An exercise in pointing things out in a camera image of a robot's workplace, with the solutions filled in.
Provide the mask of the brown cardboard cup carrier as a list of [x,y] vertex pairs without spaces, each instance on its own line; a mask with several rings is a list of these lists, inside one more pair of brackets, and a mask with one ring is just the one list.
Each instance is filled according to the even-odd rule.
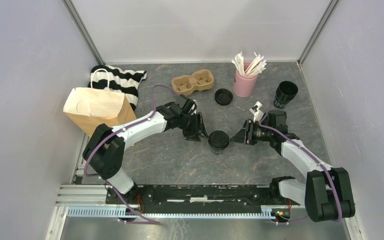
[[176,93],[189,96],[195,91],[211,89],[215,85],[215,78],[210,70],[202,69],[195,71],[192,75],[174,77],[171,85]]

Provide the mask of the black paper coffee cup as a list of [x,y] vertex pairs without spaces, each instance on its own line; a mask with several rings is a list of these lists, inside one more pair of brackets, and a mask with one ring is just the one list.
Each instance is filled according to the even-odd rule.
[[215,155],[220,155],[224,152],[224,150],[227,148],[227,146],[222,146],[222,147],[216,147],[216,146],[211,146],[211,152]]

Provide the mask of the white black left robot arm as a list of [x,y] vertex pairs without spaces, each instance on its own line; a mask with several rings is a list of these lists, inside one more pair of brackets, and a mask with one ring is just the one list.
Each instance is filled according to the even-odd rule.
[[126,149],[137,142],[172,129],[180,129],[187,141],[208,139],[201,112],[190,98],[180,95],[176,101],[160,105],[149,114],[122,125],[100,124],[90,137],[82,157],[86,167],[111,184],[125,204],[137,198],[135,182],[122,168]]

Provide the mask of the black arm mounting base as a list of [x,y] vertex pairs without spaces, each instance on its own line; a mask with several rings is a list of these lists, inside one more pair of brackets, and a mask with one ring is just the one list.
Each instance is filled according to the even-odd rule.
[[284,198],[269,185],[137,185],[122,196],[143,214],[246,214],[262,206],[281,209],[298,203]]

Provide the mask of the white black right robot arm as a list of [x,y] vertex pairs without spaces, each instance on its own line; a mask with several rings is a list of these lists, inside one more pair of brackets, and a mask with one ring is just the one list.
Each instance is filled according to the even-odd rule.
[[230,140],[252,146],[267,142],[305,177],[305,183],[289,176],[274,178],[268,191],[273,203],[282,204],[290,199],[303,205],[313,222],[336,221],[355,215],[348,171],[322,161],[296,134],[289,133],[285,111],[270,110],[261,121],[247,119]]

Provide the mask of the black plastic cup lid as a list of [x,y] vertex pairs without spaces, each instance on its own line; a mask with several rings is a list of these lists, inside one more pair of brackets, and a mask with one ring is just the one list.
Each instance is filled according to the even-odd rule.
[[214,100],[221,106],[227,106],[232,102],[233,94],[226,88],[220,88],[214,93]]

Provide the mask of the pink stirrer holder cup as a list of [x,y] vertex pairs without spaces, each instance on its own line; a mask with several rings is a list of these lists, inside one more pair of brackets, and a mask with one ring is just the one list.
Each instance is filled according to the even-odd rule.
[[243,76],[236,70],[232,87],[233,92],[239,97],[249,97],[254,90],[258,76],[258,74],[252,77]]

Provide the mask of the white wrapped stirrer sticks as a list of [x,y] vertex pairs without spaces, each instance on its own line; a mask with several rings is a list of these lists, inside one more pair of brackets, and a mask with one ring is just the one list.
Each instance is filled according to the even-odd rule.
[[236,71],[243,77],[251,78],[261,74],[267,66],[267,60],[259,53],[254,52],[254,59],[251,62],[245,61],[243,53],[234,56],[231,63],[234,64]]

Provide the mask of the black white striped cloth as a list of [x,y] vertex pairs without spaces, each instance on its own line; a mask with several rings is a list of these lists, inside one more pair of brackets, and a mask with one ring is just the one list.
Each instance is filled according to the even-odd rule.
[[139,85],[146,78],[145,70],[122,70],[111,65],[96,65],[91,69],[87,87],[124,93],[134,111],[139,100]]

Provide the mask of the brown paper bag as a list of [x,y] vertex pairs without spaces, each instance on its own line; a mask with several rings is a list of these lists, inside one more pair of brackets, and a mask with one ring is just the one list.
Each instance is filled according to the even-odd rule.
[[137,119],[124,93],[89,87],[73,88],[63,112],[89,137],[101,124],[114,127]]

